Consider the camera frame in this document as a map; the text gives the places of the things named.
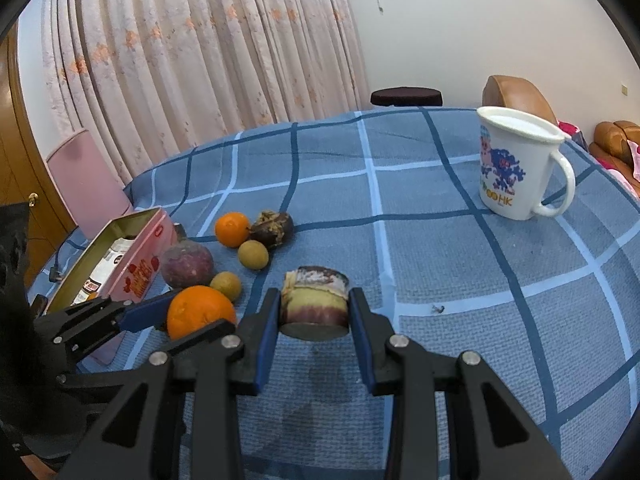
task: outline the pink chair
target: pink chair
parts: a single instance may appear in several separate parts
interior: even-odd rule
[[[114,218],[133,212],[87,129],[64,140],[47,157],[47,165],[66,208],[88,240]]]

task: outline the curtain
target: curtain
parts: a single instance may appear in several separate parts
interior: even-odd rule
[[[247,128],[366,108],[347,0],[44,0],[63,138],[87,128],[123,183]]]

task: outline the mandarin orange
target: mandarin orange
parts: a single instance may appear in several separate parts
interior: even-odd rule
[[[178,292],[166,314],[166,328],[172,340],[180,339],[219,319],[236,322],[236,311],[218,290],[194,285]]]
[[[214,227],[216,238],[225,247],[236,248],[249,237],[251,222],[239,212],[231,212],[222,215]]]

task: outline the table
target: table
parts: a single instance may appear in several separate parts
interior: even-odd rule
[[[478,192],[474,110],[396,108],[241,132],[159,164],[127,187],[137,209],[163,206],[206,244],[218,270],[240,276],[239,314],[300,265],[322,265],[361,286],[397,332],[426,349],[479,351],[561,453],[588,479],[638,404],[640,205],[587,153],[561,151],[577,175],[557,219],[514,222]],[[547,202],[562,197],[554,173]],[[286,209],[295,240],[254,273],[215,241],[215,219]],[[60,251],[67,269],[86,240]],[[51,295],[41,275],[30,290]],[[158,279],[150,294],[166,290]],[[165,341],[127,334],[106,368],[137,367]],[[448,478],[444,399],[438,401],[440,472]],[[191,405],[185,420],[191,416]],[[239,399],[247,478],[382,478],[388,399],[361,384],[350,336],[307,343],[280,336],[270,382]],[[182,446],[188,478],[190,436]]]

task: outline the wooden door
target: wooden door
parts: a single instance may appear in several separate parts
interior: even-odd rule
[[[18,74],[16,23],[0,44],[0,205],[28,202],[32,193],[38,198],[29,220],[26,286],[75,224],[31,133]]]

